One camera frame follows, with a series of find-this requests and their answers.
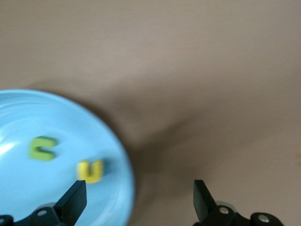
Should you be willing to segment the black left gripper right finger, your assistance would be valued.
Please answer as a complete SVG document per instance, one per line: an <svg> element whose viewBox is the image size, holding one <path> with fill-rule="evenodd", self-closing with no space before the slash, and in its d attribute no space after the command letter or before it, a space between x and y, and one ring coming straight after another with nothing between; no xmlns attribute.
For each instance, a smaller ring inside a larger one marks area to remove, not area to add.
<svg viewBox="0 0 301 226"><path fill-rule="evenodd" d="M277 217L268 213L255 212L247 219L226 205L218 205L203 180L194 181L193 205L198 217L196 226L283 225Z"/></svg>

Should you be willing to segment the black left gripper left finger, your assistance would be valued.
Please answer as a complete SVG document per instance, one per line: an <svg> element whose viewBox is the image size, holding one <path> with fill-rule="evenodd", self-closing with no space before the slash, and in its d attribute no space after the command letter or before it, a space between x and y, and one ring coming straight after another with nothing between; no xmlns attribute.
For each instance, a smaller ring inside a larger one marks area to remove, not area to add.
<svg viewBox="0 0 301 226"><path fill-rule="evenodd" d="M42 207L28 217L14 223L15 226L73 226L87 205L87 189L84 180L76 181L53 207Z"/></svg>

